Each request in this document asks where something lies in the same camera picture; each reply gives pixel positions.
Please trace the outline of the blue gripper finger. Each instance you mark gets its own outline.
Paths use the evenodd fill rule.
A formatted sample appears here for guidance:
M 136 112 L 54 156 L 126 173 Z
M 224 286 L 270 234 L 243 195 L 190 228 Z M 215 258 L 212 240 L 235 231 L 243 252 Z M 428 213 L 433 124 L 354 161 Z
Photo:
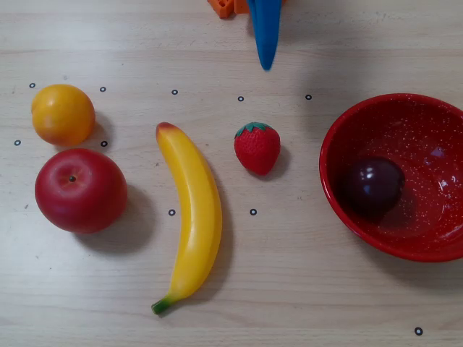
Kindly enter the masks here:
M 250 19 L 252 21 L 252 28 L 255 39 L 258 39 L 258 20 L 257 20 L 257 4 L 256 0 L 247 0 L 247 5 L 250 12 Z
M 260 65 L 265 71 L 272 67 L 279 39 L 281 0 L 256 0 L 258 39 L 256 46 Z

